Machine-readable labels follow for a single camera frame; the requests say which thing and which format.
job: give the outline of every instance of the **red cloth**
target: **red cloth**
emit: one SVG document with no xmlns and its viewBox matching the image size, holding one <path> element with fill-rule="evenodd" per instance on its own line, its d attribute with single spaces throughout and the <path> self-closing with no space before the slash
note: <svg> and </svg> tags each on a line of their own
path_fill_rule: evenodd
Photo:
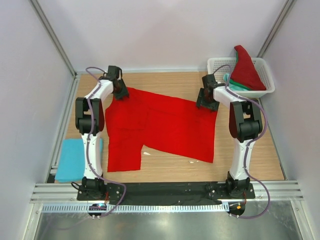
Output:
<svg viewBox="0 0 320 240">
<path fill-rule="evenodd" d="M 237 52 L 237 63 L 230 78 L 234 82 L 242 84 L 251 90 L 266 90 L 248 52 L 241 45 L 235 46 L 234 49 Z"/>
<path fill-rule="evenodd" d="M 177 97 L 128 87 L 105 110 L 108 172 L 140 170 L 143 145 L 204 162 L 214 159 L 217 112 Z"/>
</svg>

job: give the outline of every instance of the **wooden surface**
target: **wooden surface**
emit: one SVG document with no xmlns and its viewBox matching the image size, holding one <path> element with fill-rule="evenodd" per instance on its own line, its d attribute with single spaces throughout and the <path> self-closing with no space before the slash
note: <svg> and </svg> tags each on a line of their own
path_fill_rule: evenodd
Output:
<svg viewBox="0 0 320 240">
<path fill-rule="evenodd" d="M 205 72 L 127 73 L 123 75 L 123 79 L 128 87 L 196 101 L 202 86 L 201 77 L 205 74 Z M 92 76 L 83 74 L 76 97 L 87 95 L 96 83 Z M 111 100 L 112 95 L 104 101 L 104 109 L 111 104 Z M 75 127 L 75 106 L 73 105 L 66 139 L 80 137 Z M 106 127 L 102 138 L 103 175 L 107 179 L 123 183 L 224 181 L 234 153 L 234 141 L 229 133 L 229 110 L 222 104 L 220 104 L 216 119 L 213 163 L 197 161 L 143 146 L 141 170 L 108 173 L 109 138 Z M 256 142 L 249 170 L 254 177 L 260 180 L 284 179 L 269 131 Z"/>
</svg>

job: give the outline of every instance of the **teal towel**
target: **teal towel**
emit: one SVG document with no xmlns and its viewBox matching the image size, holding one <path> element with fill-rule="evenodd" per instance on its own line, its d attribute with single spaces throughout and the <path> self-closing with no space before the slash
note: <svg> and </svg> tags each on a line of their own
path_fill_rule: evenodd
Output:
<svg viewBox="0 0 320 240">
<path fill-rule="evenodd" d="M 229 77 L 229 73 L 226 73 L 225 75 L 223 75 L 223 81 L 227 82 L 228 77 Z M 233 84 L 230 83 L 230 82 L 229 82 L 229 88 L 230 88 L 232 91 L 249 91 L 248 89 L 242 88 L 242 87 L 240 87 L 240 86 L 233 85 Z"/>
<path fill-rule="evenodd" d="M 102 158 L 103 140 L 100 139 Z M 65 139 L 62 142 L 59 166 L 55 180 L 60 183 L 81 181 L 85 173 L 85 148 L 82 138 Z"/>
</svg>

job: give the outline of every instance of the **white basket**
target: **white basket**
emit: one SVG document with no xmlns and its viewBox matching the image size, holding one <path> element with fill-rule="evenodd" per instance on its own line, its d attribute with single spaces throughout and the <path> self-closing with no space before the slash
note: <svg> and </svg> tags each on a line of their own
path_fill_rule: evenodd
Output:
<svg viewBox="0 0 320 240">
<path fill-rule="evenodd" d="M 252 57 L 252 62 L 254 64 L 255 70 L 258 72 L 261 82 L 264 84 L 266 90 L 265 91 L 234 91 L 238 95 L 246 98 L 258 99 L 263 95 L 272 93 L 275 91 L 275 84 L 271 76 L 271 72 L 267 66 L 267 63 L 262 58 Z M 218 67 L 229 64 L 232 67 L 232 70 L 236 66 L 236 58 L 235 57 L 213 57 L 208 60 L 208 74 L 212 74 Z M 228 66 L 222 67 L 215 74 L 215 80 L 217 82 L 224 82 L 224 74 L 230 73 L 230 69 Z"/>
</svg>

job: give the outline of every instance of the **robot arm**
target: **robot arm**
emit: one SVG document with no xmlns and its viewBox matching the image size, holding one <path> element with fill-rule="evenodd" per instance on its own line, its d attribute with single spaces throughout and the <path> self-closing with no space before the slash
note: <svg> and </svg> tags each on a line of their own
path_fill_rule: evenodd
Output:
<svg viewBox="0 0 320 240">
<path fill-rule="evenodd" d="M 85 156 L 85 168 L 84 177 L 82 178 L 82 190 L 86 190 L 86 193 L 79 194 L 78 200 L 89 200 L 92 194 L 88 193 L 100 193 L 99 196 L 103 196 L 105 193 L 104 181 L 97 178 L 89 167 L 94 169 L 95 173 L 99 176 L 103 175 L 101 167 L 101 155 L 100 155 L 100 139 L 101 133 L 105 127 L 105 118 L 102 102 L 108 95 L 113 94 L 116 100 L 128 97 L 129 93 L 127 87 L 122 79 L 122 70 L 117 66 L 109 66 L 108 72 L 105 72 L 103 76 L 99 78 L 99 82 L 95 88 L 85 97 L 78 97 L 75 100 L 75 126 L 79 130 L 83 144 L 84 144 L 84 156 Z M 89 112 L 89 104 L 92 106 L 92 111 Z M 92 128 L 92 114 L 93 114 L 93 132 L 89 136 Z"/>
<path fill-rule="evenodd" d="M 202 78 L 203 88 L 200 89 L 197 107 L 203 106 L 217 111 L 219 103 L 229 109 L 229 132 L 234 138 L 234 153 L 231 168 L 227 174 L 226 186 L 231 197 L 242 197 L 243 192 L 248 190 L 250 178 L 246 170 L 249 171 L 250 158 L 255 142 L 248 147 L 248 142 L 258 137 L 263 130 L 260 109 L 250 101 L 239 99 L 226 90 L 224 83 L 216 82 L 213 74 L 208 74 Z"/>
<path fill-rule="evenodd" d="M 100 82 L 97 83 L 95 88 L 88 95 L 86 95 L 84 98 L 81 98 L 81 104 L 82 106 L 84 106 L 84 105 L 88 105 L 87 100 L 91 96 L 90 99 L 91 99 L 91 105 L 94 113 L 93 115 L 95 118 L 96 116 L 98 117 L 98 119 L 95 120 L 95 123 L 97 123 L 98 129 L 95 131 L 95 133 L 91 134 L 89 138 L 89 154 L 88 155 L 91 162 L 91 166 L 99 176 L 102 176 L 103 174 L 103 171 L 101 168 L 100 139 L 101 139 L 102 130 L 104 129 L 104 125 L 105 125 L 104 113 L 103 111 L 101 111 L 103 109 L 102 102 L 107 98 L 108 95 L 112 94 L 113 91 L 114 91 L 113 82 L 110 80 L 102 79 L 100 80 Z M 86 115 L 84 115 L 83 117 L 79 118 L 79 125 L 82 128 L 86 125 L 86 122 L 83 123 L 83 121 L 87 121 L 88 123 L 87 126 L 89 127 L 88 129 L 86 129 L 86 131 L 81 132 L 81 138 L 84 144 L 84 157 L 85 157 L 84 176 L 87 179 L 95 179 L 97 176 L 90 170 L 88 166 L 88 160 L 87 160 L 87 154 L 86 154 L 86 149 L 88 144 L 88 133 L 91 130 L 91 116 L 89 115 L 89 117 L 87 117 Z"/>
</svg>

